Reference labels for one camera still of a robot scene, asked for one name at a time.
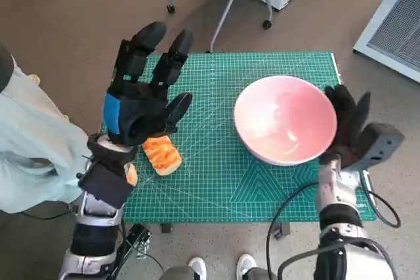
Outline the black knitted glove right hand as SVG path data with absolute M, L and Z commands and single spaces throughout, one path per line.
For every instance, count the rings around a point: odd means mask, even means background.
M 356 145 L 368 118 L 371 93 L 365 92 L 355 102 L 345 85 L 327 86 L 324 92 L 336 113 L 337 132 L 330 147 L 321 154 L 319 162 L 326 165 L 340 157 L 343 169 L 359 160 Z

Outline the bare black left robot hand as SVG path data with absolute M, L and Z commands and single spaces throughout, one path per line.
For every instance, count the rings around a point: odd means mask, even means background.
M 130 40 L 122 40 L 114 65 L 112 82 L 106 91 L 103 119 L 108 137 L 115 144 L 139 146 L 149 138 L 177 132 L 177 123 L 192 103 L 192 93 L 182 92 L 168 99 L 192 46 L 193 34 L 182 30 L 163 53 L 149 82 L 140 81 L 149 55 L 164 38 L 167 26 L 152 22 Z

